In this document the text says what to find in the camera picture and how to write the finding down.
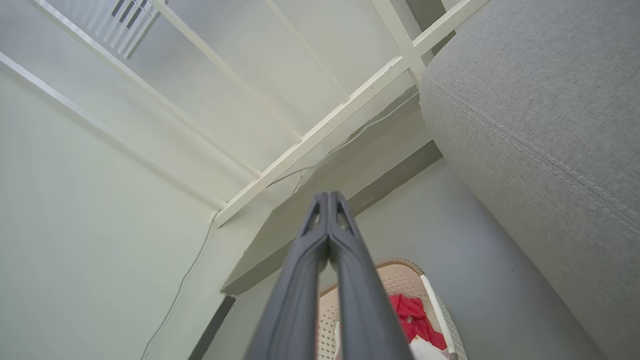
vent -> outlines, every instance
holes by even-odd
[[[159,12],[149,0],[50,0],[49,3],[114,55],[131,58]]]

plastic laundry basket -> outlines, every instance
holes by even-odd
[[[435,331],[441,332],[447,343],[449,360],[467,360],[458,330],[453,319],[438,295],[433,291],[424,272],[414,263],[405,259],[389,259],[376,265],[378,275],[389,296],[403,294],[409,298],[422,299],[424,311]],[[340,320],[338,288],[334,284],[322,291],[318,303],[318,360],[333,360],[336,344],[333,333]]]

gray fabric upholstery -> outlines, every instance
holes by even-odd
[[[640,1],[492,0],[420,92],[445,159],[607,357],[637,358]]]

sofa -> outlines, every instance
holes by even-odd
[[[491,0],[428,65],[428,129],[608,358],[640,355],[640,1]]]

stitched seam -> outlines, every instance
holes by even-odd
[[[597,186],[596,184],[592,183],[591,181],[589,181],[589,179],[585,178],[584,176],[578,174],[576,171],[574,171],[572,168],[570,168],[569,166],[565,165],[562,161],[554,158],[553,156],[551,156],[549,153],[543,151],[542,149],[540,149],[539,147],[535,146],[534,144],[532,144],[531,142],[528,142],[525,138],[523,138],[522,136],[512,132],[511,130],[509,130],[507,127],[503,126],[502,124],[500,124],[499,122],[497,122],[496,120],[494,120],[493,118],[491,118],[489,115],[483,113],[481,110],[475,108],[473,105],[467,103],[466,101],[464,101],[463,99],[461,99],[459,96],[457,96],[456,94],[454,94],[453,92],[451,92],[450,90],[446,89],[446,87],[442,86],[441,84],[435,82],[432,79],[429,78],[425,78],[427,79],[431,84],[437,86],[438,88],[440,88],[442,91],[448,93],[449,95],[453,96],[455,99],[457,99],[459,102],[462,102],[464,105],[468,106],[469,108],[473,109],[479,116],[484,117],[486,120],[490,121],[491,123],[493,123],[494,126],[499,127],[502,131],[505,131],[507,133],[509,133],[512,137],[515,137],[517,139],[519,139],[521,142],[524,142],[524,146],[529,145],[529,147],[532,147],[534,151],[540,152],[542,154],[544,154],[547,158],[547,160],[551,163],[553,163],[556,167],[558,167],[562,172],[564,172],[566,175],[573,177],[576,181],[581,182],[582,185],[584,185],[586,188],[589,188],[591,191],[593,191],[596,195],[598,195],[598,197],[606,202],[610,202],[613,201],[615,203],[617,203],[618,205],[620,205],[623,209],[620,208],[616,208],[618,211],[620,211],[621,213],[623,213],[624,215],[630,217],[630,218],[636,218],[635,220],[637,220],[637,218],[640,217],[640,215],[638,213],[636,213],[635,211],[633,211],[632,209],[630,209],[628,206],[624,205],[622,202],[620,202],[618,199],[612,197],[611,195],[609,195],[607,192],[605,192],[601,187]],[[567,171],[563,170],[563,167],[571,172],[571,174],[567,173]]]
[[[587,199],[589,199],[591,202],[593,202],[594,204],[596,204],[599,208],[602,208],[608,215],[612,216],[613,218],[615,218],[619,223],[623,224],[624,226],[626,226],[627,228],[629,228],[631,231],[633,231],[634,233],[639,233],[638,230],[634,229],[631,225],[629,225],[628,223],[626,223],[624,220],[622,220],[618,215],[614,214],[611,210],[607,209],[604,205],[602,205],[601,203],[599,203],[596,199],[594,199],[592,196],[590,196],[588,193],[586,193],[584,190],[580,189],[578,186],[576,186],[573,182],[571,182],[569,179],[567,179],[566,177],[562,176],[561,174],[559,174],[558,172],[556,172],[554,169],[552,169],[551,167],[549,167],[547,164],[543,163],[542,161],[540,161],[540,159],[538,159],[537,157],[535,157],[533,154],[531,154],[531,152],[521,148],[520,146],[518,146],[517,143],[515,143],[514,141],[511,141],[509,138],[507,138],[506,136],[504,136],[504,134],[499,133],[498,131],[496,131],[496,129],[492,128],[491,126],[489,126],[487,123],[485,123],[482,119],[480,119],[480,117],[478,117],[476,114],[468,111],[467,109],[465,109],[462,105],[458,104],[456,101],[454,101],[454,99],[452,97],[450,97],[449,95],[447,95],[446,93],[442,92],[441,90],[437,89],[437,88],[433,88],[433,90],[437,93],[439,93],[440,95],[444,96],[447,100],[449,100],[449,102],[451,102],[453,105],[459,107],[462,111],[464,111],[465,113],[471,115],[472,117],[476,118],[480,124],[482,124],[484,127],[486,127],[487,129],[493,131],[494,133],[496,133],[497,135],[499,135],[503,140],[505,140],[507,143],[510,143],[512,145],[514,145],[517,149],[519,149],[520,151],[522,151],[523,153],[529,155],[532,159],[536,160],[540,165],[544,166],[545,168],[547,168],[549,171],[551,171],[553,174],[555,174],[557,177],[559,177],[560,179],[562,179],[564,182],[566,182],[567,184],[571,185],[573,188],[575,188],[576,190],[578,190],[581,194],[585,195],[587,197]]]

